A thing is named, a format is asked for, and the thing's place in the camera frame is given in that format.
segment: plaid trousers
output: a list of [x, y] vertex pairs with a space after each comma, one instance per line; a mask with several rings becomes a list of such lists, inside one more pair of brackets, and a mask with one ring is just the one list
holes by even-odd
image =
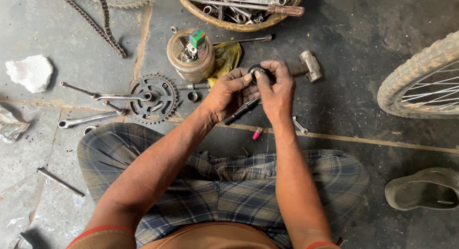
[[[86, 134], [77, 154], [94, 203], [135, 158], [162, 137], [134, 123], [109, 123]], [[360, 207], [368, 174], [358, 161], [341, 151], [310, 150], [304, 154], [335, 236]], [[250, 158], [192, 153], [141, 220], [135, 233], [137, 246], [185, 224], [229, 221], [261, 229], [280, 248], [292, 248], [276, 200], [276, 169], [276, 153]]]

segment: yellow plastic bag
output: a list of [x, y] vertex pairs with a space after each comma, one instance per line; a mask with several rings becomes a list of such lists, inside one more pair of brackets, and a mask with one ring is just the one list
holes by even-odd
[[217, 80], [237, 68], [242, 49], [239, 43], [221, 43], [213, 47], [215, 53], [215, 70], [208, 78], [210, 87], [213, 87]]

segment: green box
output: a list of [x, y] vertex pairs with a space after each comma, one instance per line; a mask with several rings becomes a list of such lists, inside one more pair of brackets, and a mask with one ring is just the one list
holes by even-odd
[[203, 29], [197, 28], [190, 35], [190, 44], [198, 49], [206, 41], [206, 33]]

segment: dirty floor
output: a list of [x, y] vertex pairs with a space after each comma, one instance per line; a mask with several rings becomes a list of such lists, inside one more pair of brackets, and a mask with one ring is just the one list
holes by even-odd
[[[74, 0], [97, 22], [100, 5]], [[376, 102], [382, 81], [413, 54], [459, 30], [459, 0], [303, 0], [306, 13], [257, 33], [236, 33], [211, 26], [178, 0], [154, 0], [131, 10], [110, 8], [113, 35], [126, 49], [118, 55], [63, 0], [0, 0], [0, 104], [30, 123], [12, 144], [0, 143], [0, 248], [13, 248], [20, 232], [43, 238], [44, 248], [66, 247], [84, 229], [95, 205], [78, 168], [76, 146], [87, 125], [137, 122], [105, 118], [71, 129], [57, 122], [109, 111], [100, 101], [59, 87], [67, 81], [100, 93], [123, 93], [133, 80], [160, 72], [184, 84], [166, 57], [172, 25], [204, 29], [213, 41], [274, 34], [269, 43], [243, 43], [240, 66], [265, 59], [300, 62], [306, 49], [317, 57], [324, 78], [297, 78], [294, 115], [310, 133], [304, 149], [338, 149], [361, 161], [370, 172], [363, 207], [341, 234], [342, 248], [456, 248], [459, 215], [453, 211], [391, 208], [385, 184], [429, 167], [459, 170], [456, 119], [422, 120], [389, 115]], [[48, 57], [54, 66], [45, 92], [31, 94], [14, 84], [4, 62], [30, 55]], [[186, 92], [180, 92], [181, 98]], [[114, 101], [115, 105], [124, 105]], [[151, 126], [168, 133], [197, 104], [186, 100], [166, 123]], [[264, 134], [251, 139], [257, 128]], [[231, 127], [215, 127], [199, 146], [215, 157], [274, 152], [274, 136], [258, 106]], [[49, 172], [86, 194], [80, 198], [44, 178]]]

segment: sprocket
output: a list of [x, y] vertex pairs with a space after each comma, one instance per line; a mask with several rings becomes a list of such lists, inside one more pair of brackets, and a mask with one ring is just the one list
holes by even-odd
[[177, 87], [165, 76], [155, 73], [147, 74], [131, 88], [131, 94], [148, 91], [153, 94], [152, 101], [129, 100], [131, 113], [144, 124], [165, 122], [179, 103]]

